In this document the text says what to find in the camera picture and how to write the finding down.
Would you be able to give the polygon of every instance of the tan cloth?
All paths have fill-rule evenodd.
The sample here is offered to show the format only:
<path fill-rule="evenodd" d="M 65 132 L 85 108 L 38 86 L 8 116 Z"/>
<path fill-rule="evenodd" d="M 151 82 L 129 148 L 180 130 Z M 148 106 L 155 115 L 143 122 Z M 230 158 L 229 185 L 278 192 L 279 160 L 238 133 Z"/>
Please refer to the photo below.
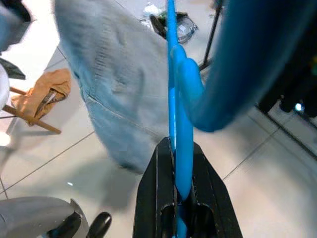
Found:
<path fill-rule="evenodd" d="M 54 105 L 64 100 L 71 90 L 71 74 L 68 69 L 59 69 L 43 74 L 26 95 L 11 98 L 14 107 L 22 113 L 40 119 Z"/>

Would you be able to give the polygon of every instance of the wooden stool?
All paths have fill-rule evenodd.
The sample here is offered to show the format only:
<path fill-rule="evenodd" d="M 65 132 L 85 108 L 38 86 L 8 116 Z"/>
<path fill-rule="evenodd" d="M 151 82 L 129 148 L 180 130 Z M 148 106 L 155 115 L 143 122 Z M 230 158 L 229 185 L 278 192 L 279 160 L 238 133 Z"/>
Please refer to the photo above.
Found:
<path fill-rule="evenodd" d="M 13 87 L 10 87 L 10 91 L 14 92 L 14 93 L 18 93 L 20 95 L 25 95 L 26 94 L 26 92 L 21 91 L 21 90 L 16 89 L 16 88 L 13 88 Z M 22 118 L 23 120 L 26 120 L 28 122 L 31 122 L 31 123 L 35 124 L 35 125 L 38 125 L 38 126 L 44 128 L 46 130 L 55 132 L 56 134 L 61 134 L 61 131 L 59 129 L 57 129 L 57 128 L 49 125 L 49 124 L 46 124 L 45 122 L 42 122 L 41 120 L 35 119 L 32 116 L 25 115 L 22 112 L 20 112 L 19 110 L 15 109 L 15 108 L 13 108 L 13 107 L 11 107 L 9 105 L 5 105 L 2 110 L 4 110 L 7 113 L 10 113 L 10 114 L 12 114 L 12 115 L 14 115 L 14 116 L 16 116 L 18 118 Z"/>

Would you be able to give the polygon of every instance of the dark green object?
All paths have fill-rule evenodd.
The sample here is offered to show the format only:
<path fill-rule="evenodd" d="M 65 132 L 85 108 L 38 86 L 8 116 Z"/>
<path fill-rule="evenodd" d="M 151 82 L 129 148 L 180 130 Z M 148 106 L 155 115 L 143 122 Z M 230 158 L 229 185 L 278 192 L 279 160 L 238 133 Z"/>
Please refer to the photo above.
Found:
<path fill-rule="evenodd" d="M 9 78 L 25 80 L 25 74 L 14 64 L 1 58 L 0 64 L 4 67 Z"/>
<path fill-rule="evenodd" d="M 161 24 L 159 19 L 154 15 L 150 15 L 150 20 L 151 20 L 152 26 L 154 28 L 154 31 L 156 33 L 158 33 L 160 36 L 162 36 L 164 39 L 166 39 L 166 29 Z"/>
<path fill-rule="evenodd" d="M 188 16 L 188 14 L 186 12 L 178 11 L 176 13 L 176 20 L 178 21 L 180 18 L 184 16 Z M 162 14 L 157 17 L 157 19 L 164 27 L 166 27 L 166 11 L 162 12 Z"/>

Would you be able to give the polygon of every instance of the denim leg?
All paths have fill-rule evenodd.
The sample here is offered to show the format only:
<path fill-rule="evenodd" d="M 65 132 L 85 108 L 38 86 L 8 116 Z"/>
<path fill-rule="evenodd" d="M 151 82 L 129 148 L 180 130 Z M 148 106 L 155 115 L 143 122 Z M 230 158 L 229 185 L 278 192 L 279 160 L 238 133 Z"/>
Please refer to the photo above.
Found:
<path fill-rule="evenodd" d="M 166 42 L 113 0 L 56 0 L 55 14 L 98 137 L 143 172 L 168 135 Z"/>

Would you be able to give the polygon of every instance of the gray object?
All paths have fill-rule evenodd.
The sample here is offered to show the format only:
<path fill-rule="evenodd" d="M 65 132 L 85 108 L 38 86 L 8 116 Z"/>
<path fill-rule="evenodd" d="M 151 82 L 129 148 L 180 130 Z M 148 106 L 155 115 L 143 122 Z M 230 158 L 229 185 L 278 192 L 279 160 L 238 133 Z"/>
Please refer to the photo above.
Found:
<path fill-rule="evenodd" d="M 0 201 L 0 238 L 34 238 L 55 229 L 75 209 L 51 197 Z"/>
<path fill-rule="evenodd" d="M 195 32 L 198 26 L 188 16 L 183 16 L 177 20 L 177 36 L 180 44 L 187 43 Z"/>

